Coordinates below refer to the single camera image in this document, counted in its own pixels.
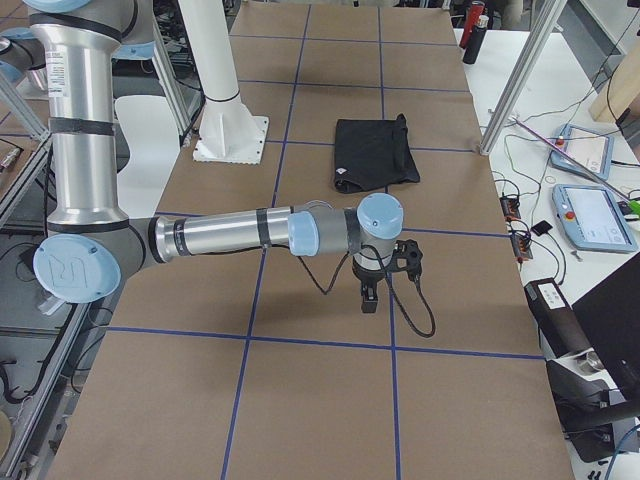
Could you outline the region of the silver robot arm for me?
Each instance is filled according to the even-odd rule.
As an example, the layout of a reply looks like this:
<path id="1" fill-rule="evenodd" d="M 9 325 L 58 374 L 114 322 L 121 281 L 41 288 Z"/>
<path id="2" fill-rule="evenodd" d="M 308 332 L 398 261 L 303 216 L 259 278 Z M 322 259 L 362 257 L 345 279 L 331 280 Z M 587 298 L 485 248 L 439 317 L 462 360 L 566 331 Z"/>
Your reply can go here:
<path id="1" fill-rule="evenodd" d="M 399 240 L 403 209 L 374 193 L 354 209 L 323 202 L 170 220 L 156 208 L 178 155 L 178 132 L 167 105 L 139 103 L 152 120 L 116 166 L 112 62 L 152 55 L 153 7 L 148 1 L 32 1 L 30 28 L 45 50 L 56 180 L 55 210 L 33 258 L 41 286 L 69 303 L 111 295 L 144 268 L 179 257 L 231 254 L 270 247 L 297 257 L 340 253 L 361 283 L 362 308 L 372 312 L 377 283 L 407 250 Z"/>

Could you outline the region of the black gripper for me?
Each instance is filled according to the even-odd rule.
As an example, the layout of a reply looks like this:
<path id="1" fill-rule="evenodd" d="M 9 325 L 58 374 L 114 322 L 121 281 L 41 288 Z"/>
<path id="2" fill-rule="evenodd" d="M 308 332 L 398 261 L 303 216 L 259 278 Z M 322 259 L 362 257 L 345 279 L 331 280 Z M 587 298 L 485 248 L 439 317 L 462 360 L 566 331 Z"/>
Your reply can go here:
<path id="1" fill-rule="evenodd" d="M 368 270 L 359 264 L 353 264 L 352 271 L 360 281 L 361 312 L 374 314 L 379 302 L 377 285 L 386 278 L 387 274 L 384 270 Z"/>

